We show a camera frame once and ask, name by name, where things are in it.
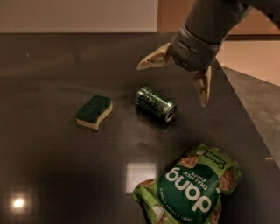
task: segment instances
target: green can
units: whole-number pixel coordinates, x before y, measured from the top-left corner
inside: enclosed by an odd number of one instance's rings
[[[177,109],[172,101],[148,87],[138,90],[136,104],[166,123],[172,120]]]

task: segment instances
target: chip bag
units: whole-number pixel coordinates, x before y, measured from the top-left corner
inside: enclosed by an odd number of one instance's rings
[[[217,224],[221,194],[232,193],[241,176],[236,161],[200,143],[168,173],[140,183],[132,197],[151,224]]]

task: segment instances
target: green scrubber pad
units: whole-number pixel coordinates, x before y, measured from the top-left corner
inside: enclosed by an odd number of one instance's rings
[[[98,130],[100,122],[111,113],[113,102],[110,98],[95,94],[77,113],[79,125]]]

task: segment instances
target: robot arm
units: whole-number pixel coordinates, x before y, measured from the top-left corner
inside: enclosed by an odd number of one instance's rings
[[[262,11],[280,28],[280,0],[196,0],[187,20],[168,43],[144,58],[137,69],[175,63],[196,71],[194,86],[201,106],[210,95],[211,65],[230,30],[253,9]]]

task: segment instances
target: yellow sponge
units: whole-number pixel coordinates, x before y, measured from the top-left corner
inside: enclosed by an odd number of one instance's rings
[[[100,122],[111,113],[113,102],[110,98],[95,94],[76,115],[79,125],[98,130]]]

